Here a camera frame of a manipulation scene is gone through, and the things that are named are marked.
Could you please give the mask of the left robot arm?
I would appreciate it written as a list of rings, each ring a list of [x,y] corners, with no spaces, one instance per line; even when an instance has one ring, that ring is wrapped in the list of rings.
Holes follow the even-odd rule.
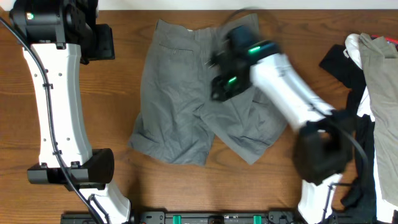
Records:
[[[39,161],[31,184],[63,185],[88,209],[62,223],[133,223],[131,202],[116,185],[114,154],[93,149],[86,135],[80,66],[115,58],[109,25],[98,24],[98,2],[16,0],[4,26],[22,45],[40,123]]]

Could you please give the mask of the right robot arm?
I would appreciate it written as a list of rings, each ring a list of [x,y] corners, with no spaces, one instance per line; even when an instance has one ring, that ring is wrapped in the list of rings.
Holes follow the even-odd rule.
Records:
[[[211,83],[212,100],[229,100],[253,86],[282,113],[296,134],[292,160],[302,179],[297,210],[305,223],[325,223],[333,212],[334,188],[353,158],[353,116],[321,99],[279,45],[261,40],[248,26],[225,35],[218,30],[210,63],[219,68]]]

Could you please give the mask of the grey shorts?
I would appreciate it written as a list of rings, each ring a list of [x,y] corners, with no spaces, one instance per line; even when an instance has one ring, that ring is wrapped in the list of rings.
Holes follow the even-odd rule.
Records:
[[[224,102],[211,100],[211,44],[222,34],[214,27],[190,30],[157,21],[129,147],[169,164],[202,166],[220,138],[253,164],[278,140],[287,122],[257,88]]]

